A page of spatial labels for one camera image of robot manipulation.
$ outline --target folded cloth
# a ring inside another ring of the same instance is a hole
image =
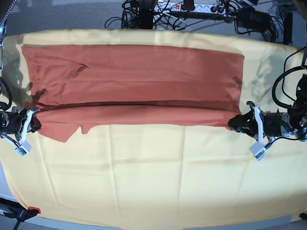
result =
[[[242,55],[142,45],[22,47],[39,132],[65,142],[78,127],[227,126],[239,113]]]

